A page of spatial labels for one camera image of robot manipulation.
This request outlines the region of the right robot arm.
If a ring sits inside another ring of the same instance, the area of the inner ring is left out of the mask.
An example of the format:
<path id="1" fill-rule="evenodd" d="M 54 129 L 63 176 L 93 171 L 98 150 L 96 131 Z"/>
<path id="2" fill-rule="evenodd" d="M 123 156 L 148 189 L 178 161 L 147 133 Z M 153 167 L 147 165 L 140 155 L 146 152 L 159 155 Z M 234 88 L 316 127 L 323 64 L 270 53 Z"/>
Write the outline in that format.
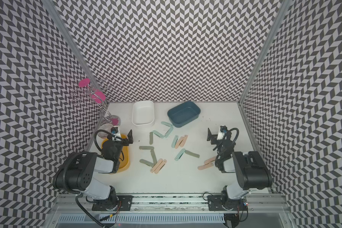
<path id="1" fill-rule="evenodd" d="M 273 183 L 271 172 L 257 151 L 248 153 L 236 152 L 235 146 L 239 137 L 239 129 L 228 129 L 225 125 L 217 134 L 207 131 L 207 141 L 214 145 L 217 153 L 211 163 L 222 173 L 236 176 L 236 182 L 223 187 L 219 201 L 226 211 L 246 210 L 243 198 L 252 191 L 270 188 Z"/>

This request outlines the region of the dark teal storage box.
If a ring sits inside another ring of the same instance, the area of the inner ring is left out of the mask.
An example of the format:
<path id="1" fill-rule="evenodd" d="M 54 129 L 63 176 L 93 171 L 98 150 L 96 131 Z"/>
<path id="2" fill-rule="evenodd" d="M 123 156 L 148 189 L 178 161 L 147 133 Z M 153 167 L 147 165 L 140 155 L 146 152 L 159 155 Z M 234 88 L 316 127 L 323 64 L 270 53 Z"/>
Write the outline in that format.
<path id="1" fill-rule="evenodd" d="M 187 101 L 171 108 L 167 116 L 175 127 L 181 128 L 196 120 L 200 113 L 201 109 L 193 101 Z"/>

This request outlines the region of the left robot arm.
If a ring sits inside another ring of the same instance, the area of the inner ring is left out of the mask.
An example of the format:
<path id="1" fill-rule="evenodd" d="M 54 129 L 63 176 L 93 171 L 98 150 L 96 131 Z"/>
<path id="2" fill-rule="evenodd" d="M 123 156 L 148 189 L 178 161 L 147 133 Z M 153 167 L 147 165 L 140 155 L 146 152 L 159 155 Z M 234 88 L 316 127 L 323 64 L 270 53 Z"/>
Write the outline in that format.
<path id="1" fill-rule="evenodd" d="M 116 195 L 113 186 L 96 179 L 94 173 L 115 174 L 123 172 L 130 166 L 129 145 L 134 142 L 133 132 L 122 135 L 118 127 L 110 131 L 97 130 L 106 135 L 102 144 L 94 141 L 97 153 L 72 153 L 60 166 L 55 174 L 52 185 L 57 190 L 63 190 L 78 197 L 90 197 L 93 211 L 116 211 L 121 208 L 121 199 Z"/>

